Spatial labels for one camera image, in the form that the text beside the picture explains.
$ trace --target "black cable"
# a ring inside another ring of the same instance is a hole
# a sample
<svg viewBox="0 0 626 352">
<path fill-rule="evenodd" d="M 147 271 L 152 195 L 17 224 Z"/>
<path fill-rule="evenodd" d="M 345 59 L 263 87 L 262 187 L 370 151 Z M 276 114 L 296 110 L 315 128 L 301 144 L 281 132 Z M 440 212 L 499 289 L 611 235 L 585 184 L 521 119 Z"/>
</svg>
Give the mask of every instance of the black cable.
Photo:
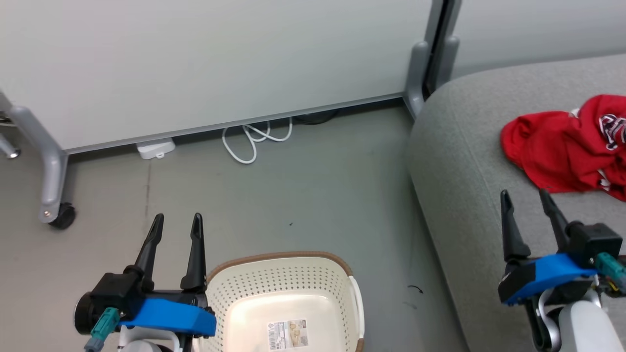
<svg viewBox="0 0 626 352">
<path fill-rule="evenodd" d="M 11 119 L 3 111 L 0 111 L 0 124 L 2 124 L 3 126 L 15 125 L 13 121 L 11 121 Z"/>
<path fill-rule="evenodd" d="M 298 121 L 299 123 L 303 125 L 321 125 L 322 123 L 328 122 L 332 120 L 333 118 L 335 118 L 339 114 L 340 111 L 341 109 L 336 109 L 335 111 L 331 112 L 327 116 L 319 116 L 321 114 L 300 115 L 300 116 L 295 116 L 294 120 Z"/>
</svg>

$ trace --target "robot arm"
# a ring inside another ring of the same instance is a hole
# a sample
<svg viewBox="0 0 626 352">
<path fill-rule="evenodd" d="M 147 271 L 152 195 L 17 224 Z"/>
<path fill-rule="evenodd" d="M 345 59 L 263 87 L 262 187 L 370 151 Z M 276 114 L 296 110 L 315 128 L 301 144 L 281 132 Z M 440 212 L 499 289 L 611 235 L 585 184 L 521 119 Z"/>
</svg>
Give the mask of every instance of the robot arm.
<svg viewBox="0 0 626 352">
<path fill-rule="evenodd" d="M 147 338 L 176 339 L 174 352 L 190 351 L 194 338 L 215 336 L 217 320 L 205 294 L 202 216 L 193 217 L 192 248 L 180 290 L 155 290 L 152 281 L 163 220 L 163 214 L 155 217 L 134 265 L 127 266 L 123 274 L 106 273 L 76 305 L 76 330 L 92 336 L 85 346 L 87 351 L 99 352 L 104 339 L 114 330 L 120 332 L 118 346 L 124 352 L 163 350 L 143 340 Z"/>
<path fill-rule="evenodd" d="M 530 258 L 513 216 L 513 202 L 507 191 L 500 195 L 506 262 L 498 285 L 500 301 L 526 308 L 538 351 L 623 352 L 600 304 L 603 292 L 622 296 L 619 288 L 626 271 L 617 260 L 622 238 L 604 224 L 568 223 L 546 190 L 540 190 L 540 197 L 558 251 Z"/>
</svg>

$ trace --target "black wheel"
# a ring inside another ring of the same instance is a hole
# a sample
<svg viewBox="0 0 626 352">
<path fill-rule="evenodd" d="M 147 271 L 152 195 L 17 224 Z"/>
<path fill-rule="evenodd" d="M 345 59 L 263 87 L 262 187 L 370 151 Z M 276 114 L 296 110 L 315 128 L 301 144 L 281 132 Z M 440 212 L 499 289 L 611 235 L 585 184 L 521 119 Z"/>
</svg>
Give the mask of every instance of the black wheel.
<svg viewBox="0 0 626 352">
<path fill-rule="evenodd" d="M 90 294 L 91 292 L 87 292 L 83 297 L 80 297 L 76 307 L 74 307 L 74 327 L 81 335 L 89 335 L 99 318 L 96 315 L 95 307 L 91 303 Z"/>
<path fill-rule="evenodd" d="M 75 218 L 76 209 L 74 209 L 71 203 L 61 203 L 59 205 L 59 215 L 49 225 L 55 229 L 65 230 L 74 222 Z"/>
</svg>

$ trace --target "sofa cushion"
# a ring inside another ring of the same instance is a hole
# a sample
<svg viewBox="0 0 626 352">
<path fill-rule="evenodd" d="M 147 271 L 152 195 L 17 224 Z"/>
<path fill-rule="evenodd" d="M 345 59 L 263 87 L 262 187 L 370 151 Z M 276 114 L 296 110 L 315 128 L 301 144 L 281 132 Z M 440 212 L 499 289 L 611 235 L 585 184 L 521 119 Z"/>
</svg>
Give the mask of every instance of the sofa cushion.
<svg viewBox="0 0 626 352">
<path fill-rule="evenodd" d="M 520 115 L 570 111 L 593 95 L 626 95 L 626 55 L 486 71 L 451 81 L 419 114 L 408 164 L 471 351 L 534 351 L 523 308 L 500 304 L 500 191 L 508 189 L 533 256 L 557 245 L 536 187 L 507 161 L 500 130 Z M 568 220 L 626 236 L 626 204 L 603 192 L 553 196 Z M 626 299 L 604 298 L 626 345 Z"/>
</svg>

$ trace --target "basket rim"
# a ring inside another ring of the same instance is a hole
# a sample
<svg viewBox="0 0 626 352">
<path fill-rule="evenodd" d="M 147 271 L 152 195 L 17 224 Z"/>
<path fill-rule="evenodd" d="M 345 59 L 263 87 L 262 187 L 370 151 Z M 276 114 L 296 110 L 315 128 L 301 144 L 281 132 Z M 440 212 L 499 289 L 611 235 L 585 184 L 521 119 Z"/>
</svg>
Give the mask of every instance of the basket rim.
<svg viewBox="0 0 626 352">
<path fill-rule="evenodd" d="M 276 252 L 276 253 L 267 253 L 267 254 L 259 254 L 257 256 L 244 257 L 239 259 L 234 259 L 231 261 L 227 261 L 221 263 L 207 277 L 207 283 L 210 282 L 217 274 L 222 272 L 225 269 L 228 269 L 233 266 L 248 264 L 251 262 L 259 262 L 259 261 L 268 261 L 270 259 L 285 259 L 285 258 L 297 258 L 297 257 L 320 257 L 324 259 L 329 259 L 336 262 L 341 268 L 346 272 L 348 276 L 352 276 L 352 269 L 348 264 L 336 256 L 335 254 L 328 252 L 316 252 L 316 251 L 299 251 L 299 252 Z"/>
</svg>

